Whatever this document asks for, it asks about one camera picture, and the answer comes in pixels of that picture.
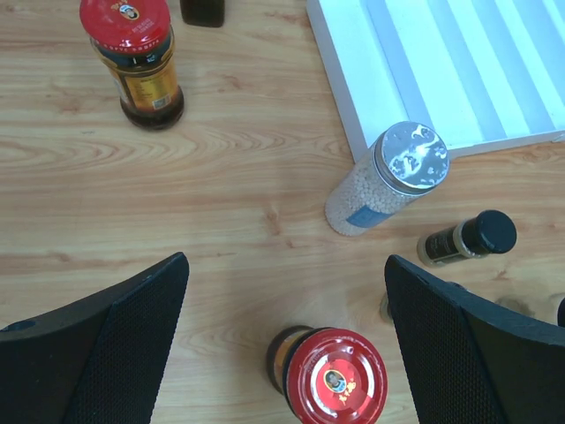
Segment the oil bottle with dark sauce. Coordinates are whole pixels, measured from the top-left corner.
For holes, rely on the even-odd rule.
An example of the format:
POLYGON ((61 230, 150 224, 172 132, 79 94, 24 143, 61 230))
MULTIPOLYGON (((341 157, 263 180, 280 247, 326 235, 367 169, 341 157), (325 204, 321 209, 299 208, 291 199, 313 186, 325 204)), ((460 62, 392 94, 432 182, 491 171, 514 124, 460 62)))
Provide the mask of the oil bottle with dark sauce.
POLYGON ((222 27, 225 19, 224 0, 180 0, 183 22, 196 27, 222 27))

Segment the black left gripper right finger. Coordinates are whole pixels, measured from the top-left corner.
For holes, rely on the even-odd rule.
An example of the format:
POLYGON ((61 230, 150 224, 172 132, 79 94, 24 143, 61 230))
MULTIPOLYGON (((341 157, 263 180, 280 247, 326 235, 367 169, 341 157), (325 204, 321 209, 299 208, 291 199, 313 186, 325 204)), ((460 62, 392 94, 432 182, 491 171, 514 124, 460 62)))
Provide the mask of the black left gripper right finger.
POLYGON ((399 255, 388 304, 421 423, 562 423, 564 329, 445 282, 399 255))

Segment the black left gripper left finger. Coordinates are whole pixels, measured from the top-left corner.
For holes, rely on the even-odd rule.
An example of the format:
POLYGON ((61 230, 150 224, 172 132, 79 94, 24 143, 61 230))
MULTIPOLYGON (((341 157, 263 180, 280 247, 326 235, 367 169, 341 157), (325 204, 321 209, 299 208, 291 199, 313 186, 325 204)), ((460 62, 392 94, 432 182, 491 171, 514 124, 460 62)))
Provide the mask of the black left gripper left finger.
POLYGON ((3 423, 148 423, 189 278, 176 253, 1 330, 3 423))

